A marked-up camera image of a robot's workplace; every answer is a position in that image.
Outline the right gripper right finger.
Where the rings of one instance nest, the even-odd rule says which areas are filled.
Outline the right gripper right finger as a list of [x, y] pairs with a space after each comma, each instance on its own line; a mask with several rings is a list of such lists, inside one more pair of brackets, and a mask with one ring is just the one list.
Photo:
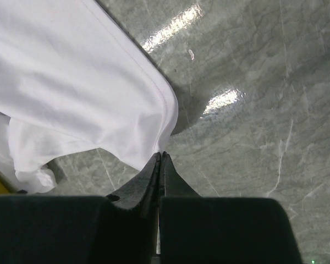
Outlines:
[[160, 196], [200, 197], [177, 173], [170, 155], [162, 153], [159, 174]]

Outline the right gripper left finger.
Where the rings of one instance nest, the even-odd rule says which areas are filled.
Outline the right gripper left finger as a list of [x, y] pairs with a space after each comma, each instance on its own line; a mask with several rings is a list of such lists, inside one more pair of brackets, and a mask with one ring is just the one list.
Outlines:
[[147, 218], [156, 204], [160, 176], [161, 154], [155, 153], [144, 168], [106, 198], [117, 208]]

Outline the white t shirt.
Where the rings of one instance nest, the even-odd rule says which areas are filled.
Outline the white t shirt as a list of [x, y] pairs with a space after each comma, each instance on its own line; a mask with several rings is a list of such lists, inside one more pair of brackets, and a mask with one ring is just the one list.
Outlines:
[[178, 119], [165, 77], [95, 1], [0, 1], [0, 170], [56, 187], [51, 160], [97, 148], [141, 170]]

